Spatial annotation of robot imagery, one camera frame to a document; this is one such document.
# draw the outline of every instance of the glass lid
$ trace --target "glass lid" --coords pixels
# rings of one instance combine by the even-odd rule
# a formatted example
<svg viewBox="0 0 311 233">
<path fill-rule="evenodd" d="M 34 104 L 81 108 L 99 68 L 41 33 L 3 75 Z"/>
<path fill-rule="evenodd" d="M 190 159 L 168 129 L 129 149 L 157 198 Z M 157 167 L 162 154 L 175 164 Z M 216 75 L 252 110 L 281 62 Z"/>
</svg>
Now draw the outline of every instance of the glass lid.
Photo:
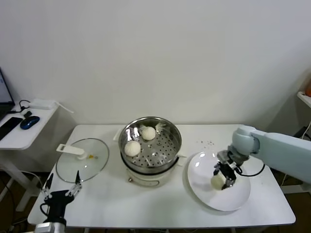
<svg viewBox="0 0 311 233">
<path fill-rule="evenodd" d="M 85 138 L 71 146 L 83 149 L 86 158 L 80 160 L 77 155 L 62 153 L 56 163 L 56 173 L 63 181 L 74 183 L 77 171 L 81 181 L 87 181 L 105 167 L 109 158 L 109 148 L 105 142 L 96 138 Z"/>
</svg>

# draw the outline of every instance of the laptop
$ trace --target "laptop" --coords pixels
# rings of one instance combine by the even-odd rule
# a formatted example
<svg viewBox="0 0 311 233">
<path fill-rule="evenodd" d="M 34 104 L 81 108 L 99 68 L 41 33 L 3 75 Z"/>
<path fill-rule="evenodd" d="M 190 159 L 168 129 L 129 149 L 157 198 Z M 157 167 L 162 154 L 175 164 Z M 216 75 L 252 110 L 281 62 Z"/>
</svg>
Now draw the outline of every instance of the laptop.
<svg viewBox="0 0 311 233">
<path fill-rule="evenodd" d="M 0 120 L 15 106 L 11 93 L 5 83 L 0 68 Z"/>
</svg>

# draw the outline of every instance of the shelf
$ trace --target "shelf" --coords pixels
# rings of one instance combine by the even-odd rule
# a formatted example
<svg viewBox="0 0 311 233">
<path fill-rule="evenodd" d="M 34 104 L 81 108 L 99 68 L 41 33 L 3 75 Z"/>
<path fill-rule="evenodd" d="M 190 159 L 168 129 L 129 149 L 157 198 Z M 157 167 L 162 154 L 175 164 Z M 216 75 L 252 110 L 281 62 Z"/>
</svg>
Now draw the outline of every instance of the shelf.
<svg viewBox="0 0 311 233">
<path fill-rule="evenodd" d="M 306 105 L 308 105 L 311 108 L 311 97 L 306 96 L 304 92 L 299 91 L 297 93 L 298 98 L 300 98 Z"/>
</svg>

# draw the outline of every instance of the steamed bun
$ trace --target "steamed bun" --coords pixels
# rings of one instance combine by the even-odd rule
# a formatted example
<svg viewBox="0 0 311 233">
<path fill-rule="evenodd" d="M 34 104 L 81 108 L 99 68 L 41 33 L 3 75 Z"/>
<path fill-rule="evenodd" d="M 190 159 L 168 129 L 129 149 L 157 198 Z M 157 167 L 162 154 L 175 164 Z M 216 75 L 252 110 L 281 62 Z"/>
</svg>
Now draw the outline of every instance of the steamed bun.
<svg viewBox="0 0 311 233">
<path fill-rule="evenodd" d="M 127 156 L 134 157 L 140 153 L 140 144 L 137 141 L 129 141 L 125 144 L 124 152 Z"/>
<path fill-rule="evenodd" d="M 223 185 L 225 184 L 225 177 L 221 172 L 218 172 L 216 176 L 213 176 L 210 179 L 210 183 L 214 189 L 221 190 Z"/>
<path fill-rule="evenodd" d="M 156 137 L 156 130 L 153 127 L 144 127 L 141 136 L 143 139 L 150 141 Z"/>
</svg>

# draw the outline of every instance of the computer mouse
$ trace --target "computer mouse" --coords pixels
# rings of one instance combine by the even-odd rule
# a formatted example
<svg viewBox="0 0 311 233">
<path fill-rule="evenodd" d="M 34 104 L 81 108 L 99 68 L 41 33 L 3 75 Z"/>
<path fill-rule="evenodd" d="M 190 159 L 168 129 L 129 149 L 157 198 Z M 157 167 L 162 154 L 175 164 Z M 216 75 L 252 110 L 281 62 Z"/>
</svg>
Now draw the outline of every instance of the computer mouse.
<svg viewBox="0 0 311 233">
<path fill-rule="evenodd" d="M 33 125 L 35 125 L 40 120 L 40 117 L 38 116 L 30 116 L 26 119 L 23 119 L 23 121 L 20 123 L 20 127 L 23 130 L 27 130 L 31 128 Z"/>
</svg>

